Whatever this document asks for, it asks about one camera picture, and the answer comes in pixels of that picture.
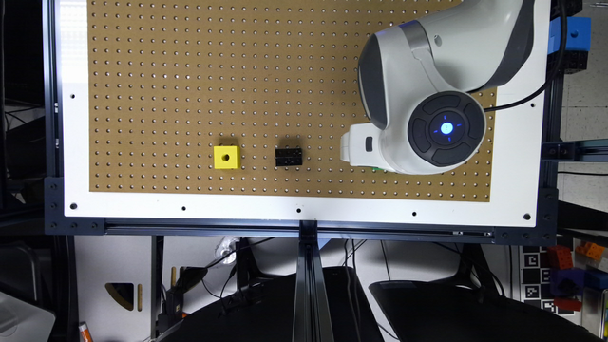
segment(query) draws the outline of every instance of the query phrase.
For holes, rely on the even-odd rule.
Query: black lego brick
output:
[[[277,148],[275,150],[276,166],[299,166],[302,164],[301,148]]]

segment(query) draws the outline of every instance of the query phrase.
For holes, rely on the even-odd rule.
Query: black cable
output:
[[[390,281],[390,270],[389,270],[389,260],[387,259],[387,251],[384,249],[384,241],[380,240],[380,246],[382,246],[382,254],[384,255],[384,264],[387,266],[387,275],[389,276]]]
[[[349,260],[349,257],[352,256],[353,251],[358,250],[359,248],[361,248],[361,246],[363,246],[364,243],[368,242],[366,239],[361,240],[359,242],[359,244],[357,244],[357,246],[354,248],[354,250],[351,251],[351,253],[349,255],[347,255],[346,259],[344,259],[344,262],[342,263],[342,266],[346,266],[347,261]]]
[[[497,111],[497,110],[512,108],[512,107],[518,106],[518,105],[523,105],[523,104],[527,103],[528,101],[534,99],[535,97],[539,96],[542,92],[544,92],[551,85],[553,80],[558,76],[558,74],[560,73],[561,63],[563,62],[563,55],[566,51],[566,41],[567,41],[567,37],[568,37],[568,17],[566,15],[566,7],[564,4],[564,1],[565,0],[559,0],[561,32],[560,32],[560,49],[558,50],[558,61],[556,62],[555,66],[553,67],[553,71],[551,72],[551,74],[546,78],[546,81],[544,82],[544,84],[541,85],[541,87],[537,91],[533,92],[529,96],[527,96],[519,101],[516,101],[512,104],[503,104],[503,105],[499,105],[499,106],[495,106],[495,107],[484,108],[485,112],[493,112],[493,111]]]
[[[232,253],[234,253],[234,252],[236,252],[236,251],[242,251],[242,250],[247,249],[247,248],[252,248],[252,247],[254,247],[254,246],[258,246],[258,244],[264,243],[264,242],[266,242],[266,241],[270,241],[270,240],[272,240],[273,238],[274,238],[274,237],[268,237],[268,238],[265,238],[265,239],[263,239],[263,240],[261,240],[261,241],[258,241],[258,242],[256,242],[256,243],[252,243],[252,244],[250,244],[250,245],[247,245],[247,246],[245,246],[245,247],[239,247],[238,249],[236,249],[236,250],[234,250],[234,251],[232,251],[232,252],[228,253],[227,255],[222,256],[221,258],[219,258],[219,259],[217,259],[217,260],[215,260],[215,261],[212,261],[210,264],[208,264],[208,265],[207,265],[207,266],[205,266],[204,268],[206,268],[206,269],[212,268],[212,267],[216,266],[217,264],[221,263],[221,262],[222,262],[222,261],[223,261],[225,258],[227,258],[228,256],[230,256]]]
[[[392,338],[396,339],[397,341],[399,341],[399,338],[398,338],[397,336],[393,335],[392,333],[390,333],[390,332],[387,330],[387,328],[385,328],[385,327],[383,327],[382,325],[380,325],[380,323],[377,323],[377,324],[378,324],[378,328],[382,329],[382,330],[383,330],[385,333],[387,333],[387,334],[388,334],[390,337],[392,337]]]
[[[576,175],[576,176],[600,176],[600,177],[608,176],[608,174],[596,174],[596,173],[590,173],[590,172],[571,172],[571,171],[558,171],[558,174]]]
[[[207,284],[205,284],[205,279],[201,279],[201,280],[200,280],[200,282],[202,283],[202,286],[205,288],[205,290],[207,290],[207,293],[208,293],[209,295],[212,295],[212,296],[214,296],[215,298],[220,299],[220,296],[219,296],[219,295],[214,294],[214,293],[212,293],[211,291],[209,291],[209,288],[207,287]]]
[[[352,245],[352,268],[354,269],[354,275],[357,276],[357,261],[355,256],[355,252],[357,251],[354,248],[354,240],[351,240]],[[354,279],[354,306],[357,308],[357,323],[361,326],[361,306],[359,306],[359,293],[357,292],[357,282],[359,280],[359,276]]]
[[[344,258],[348,258],[349,257],[349,249],[347,247],[348,243],[349,243],[348,240],[344,241]],[[351,275],[349,273],[349,266],[348,265],[344,266],[344,271],[346,272],[346,292],[347,292],[347,296],[349,297],[349,305],[351,306],[352,319],[353,319],[353,322],[354,322],[354,330],[356,331],[356,334],[357,334],[357,341],[361,342],[361,332],[359,331],[359,324],[357,323],[357,315],[354,312],[354,307],[352,305]]]
[[[509,287],[511,289],[511,299],[513,299],[513,246],[509,247]]]
[[[224,290],[226,290],[226,285],[228,285],[228,282],[230,281],[230,279],[232,279],[232,277],[235,275],[234,270],[236,268],[233,268],[232,271],[230,271],[230,274],[228,275],[228,279],[226,279],[226,282],[224,283],[224,286],[221,287],[221,292],[219,293],[219,301],[221,302],[221,307],[224,309],[224,312],[227,313],[227,309],[226,309],[226,303],[224,303]]]
[[[460,252],[456,251],[455,249],[453,249],[453,248],[451,248],[451,247],[444,246],[443,244],[438,243],[438,242],[433,242],[433,243],[434,243],[434,244],[436,244],[436,245],[437,245],[437,246],[439,246],[439,247],[445,248],[445,249],[447,249],[447,250],[449,250],[449,251],[451,251],[451,252],[453,252],[453,253],[456,253],[456,254],[460,255],[460,257],[464,257],[464,258],[465,258],[465,259],[467,259],[469,262],[471,262],[473,265],[477,266],[478,268],[482,269],[483,271],[488,272],[488,273],[489,273],[489,274],[490,274],[490,275],[491,275],[491,276],[494,278],[494,280],[496,280],[496,282],[498,283],[498,286],[501,288],[501,294],[503,294],[503,296],[504,296],[504,287],[503,287],[503,284],[502,284],[501,280],[500,280],[500,279],[498,279],[498,277],[497,277],[496,275],[494,275],[494,273],[493,273],[492,271],[490,271],[490,270],[488,270],[486,267],[484,267],[484,266],[480,265],[480,264],[479,264],[479,262],[477,262],[477,261],[475,261],[475,260],[471,259],[471,258],[470,258],[470,257],[468,257],[468,256],[465,256],[464,254],[462,254],[462,253],[460,253]]]

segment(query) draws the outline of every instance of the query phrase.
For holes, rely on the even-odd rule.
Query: white frame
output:
[[[535,91],[546,70],[550,1],[535,5],[535,45],[520,72],[497,93],[497,105]],[[285,196],[89,192],[86,0],[58,0],[58,88],[64,130],[67,217],[171,219],[315,219],[325,221],[536,225],[544,93],[495,117],[490,202],[332,199]],[[71,203],[78,208],[70,209]]]

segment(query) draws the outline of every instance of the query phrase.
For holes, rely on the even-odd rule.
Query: yellow block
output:
[[[238,146],[213,146],[213,163],[217,170],[240,168],[240,148]]]

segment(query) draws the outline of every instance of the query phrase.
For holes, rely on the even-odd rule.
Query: white robot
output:
[[[507,83],[534,44],[534,0],[465,0],[372,35],[359,59],[370,123],[342,136],[353,166],[430,175],[476,153],[484,110],[467,92]]]

